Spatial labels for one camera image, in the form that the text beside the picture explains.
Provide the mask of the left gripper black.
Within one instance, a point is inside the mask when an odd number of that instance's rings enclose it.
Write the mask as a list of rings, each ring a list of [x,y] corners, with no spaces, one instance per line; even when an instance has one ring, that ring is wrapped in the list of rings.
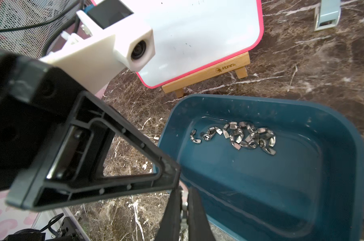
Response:
[[[115,109],[83,90],[58,67],[0,49],[0,191],[10,188],[7,205],[44,211],[178,187],[180,166]],[[115,137],[158,172],[104,176]]]

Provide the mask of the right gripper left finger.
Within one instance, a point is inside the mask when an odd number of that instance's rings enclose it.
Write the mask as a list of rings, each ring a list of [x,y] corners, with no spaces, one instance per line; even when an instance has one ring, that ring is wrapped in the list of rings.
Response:
[[[182,189],[170,193],[155,241],[178,241],[182,212]]]

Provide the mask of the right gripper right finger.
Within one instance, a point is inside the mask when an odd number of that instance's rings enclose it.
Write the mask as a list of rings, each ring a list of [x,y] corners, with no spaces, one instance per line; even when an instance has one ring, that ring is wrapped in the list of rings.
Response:
[[[188,195],[189,241],[215,241],[199,191],[191,187]]]

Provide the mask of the steel wing nut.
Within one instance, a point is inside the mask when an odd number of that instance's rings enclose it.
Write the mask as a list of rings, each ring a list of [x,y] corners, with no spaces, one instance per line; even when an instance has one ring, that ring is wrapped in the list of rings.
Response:
[[[182,182],[179,181],[179,186],[182,188],[181,191],[181,224],[187,225],[188,220],[188,197],[189,197],[189,190],[187,186]]]

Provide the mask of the teal plastic storage box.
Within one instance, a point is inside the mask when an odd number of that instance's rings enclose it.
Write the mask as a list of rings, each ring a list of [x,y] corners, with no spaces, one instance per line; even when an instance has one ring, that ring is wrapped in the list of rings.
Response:
[[[224,136],[195,144],[227,122],[276,134],[271,156],[237,150]],[[342,114],[307,101],[193,94],[171,111],[159,148],[200,192],[209,220],[239,241],[358,241],[364,218],[364,141]]]

